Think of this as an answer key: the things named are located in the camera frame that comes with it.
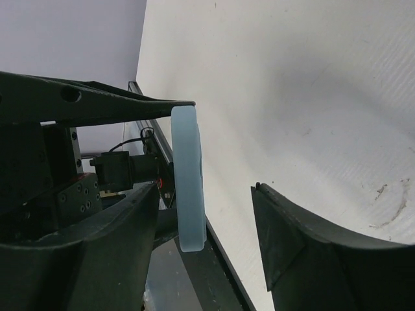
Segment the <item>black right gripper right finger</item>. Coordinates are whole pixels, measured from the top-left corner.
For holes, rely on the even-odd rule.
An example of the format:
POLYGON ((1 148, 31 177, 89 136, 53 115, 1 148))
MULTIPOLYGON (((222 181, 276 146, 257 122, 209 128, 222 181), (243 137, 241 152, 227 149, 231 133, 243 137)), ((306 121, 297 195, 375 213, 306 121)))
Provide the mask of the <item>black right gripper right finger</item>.
POLYGON ((414 246, 341 227, 264 183, 251 193, 276 310, 414 309, 414 246))

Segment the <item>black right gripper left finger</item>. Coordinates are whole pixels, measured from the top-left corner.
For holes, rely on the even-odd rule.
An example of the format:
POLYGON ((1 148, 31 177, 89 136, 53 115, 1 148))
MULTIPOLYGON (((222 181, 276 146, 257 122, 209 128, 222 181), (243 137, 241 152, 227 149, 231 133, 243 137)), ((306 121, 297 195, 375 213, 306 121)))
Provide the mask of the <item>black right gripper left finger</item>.
POLYGON ((159 194, 142 184, 111 207, 31 242, 1 245, 2 310, 139 310, 159 194))

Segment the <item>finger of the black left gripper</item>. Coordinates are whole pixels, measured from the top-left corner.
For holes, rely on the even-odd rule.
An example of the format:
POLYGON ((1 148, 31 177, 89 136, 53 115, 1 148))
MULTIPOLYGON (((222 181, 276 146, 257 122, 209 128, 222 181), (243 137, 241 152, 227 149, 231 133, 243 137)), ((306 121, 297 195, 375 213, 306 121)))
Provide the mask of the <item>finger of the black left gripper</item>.
POLYGON ((99 82, 1 73, 1 124, 96 126, 168 117, 193 101, 160 100, 99 82))

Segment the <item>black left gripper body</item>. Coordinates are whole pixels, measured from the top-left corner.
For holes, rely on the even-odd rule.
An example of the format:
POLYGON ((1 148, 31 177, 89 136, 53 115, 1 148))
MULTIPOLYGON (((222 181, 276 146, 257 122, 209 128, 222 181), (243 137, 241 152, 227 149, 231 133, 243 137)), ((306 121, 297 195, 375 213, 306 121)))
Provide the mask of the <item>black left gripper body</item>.
POLYGON ((98 211, 98 179, 83 171, 75 128, 1 127, 1 241, 35 240, 98 211))

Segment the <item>light blue phone case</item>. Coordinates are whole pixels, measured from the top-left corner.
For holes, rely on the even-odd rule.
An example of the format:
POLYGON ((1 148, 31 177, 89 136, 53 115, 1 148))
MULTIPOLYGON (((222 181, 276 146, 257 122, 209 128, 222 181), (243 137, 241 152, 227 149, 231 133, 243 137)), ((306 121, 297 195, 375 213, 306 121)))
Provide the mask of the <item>light blue phone case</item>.
POLYGON ((172 109, 171 134, 180 249, 185 253, 197 252, 203 250, 207 237, 202 149, 195 107, 172 109))

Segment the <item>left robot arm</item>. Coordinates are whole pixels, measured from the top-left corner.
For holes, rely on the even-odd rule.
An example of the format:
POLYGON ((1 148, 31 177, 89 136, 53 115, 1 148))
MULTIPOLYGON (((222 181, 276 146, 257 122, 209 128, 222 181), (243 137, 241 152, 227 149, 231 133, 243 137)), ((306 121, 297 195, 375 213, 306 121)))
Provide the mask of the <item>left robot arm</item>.
POLYGON ((80 127, 168 117, 189 101, 160 100, 95 81, 1 73, 1 241, 31 241, 102 210, 101 192, 172 181, 155 131, 139 134, 147 152, 116 145, 82 168, 80 127))

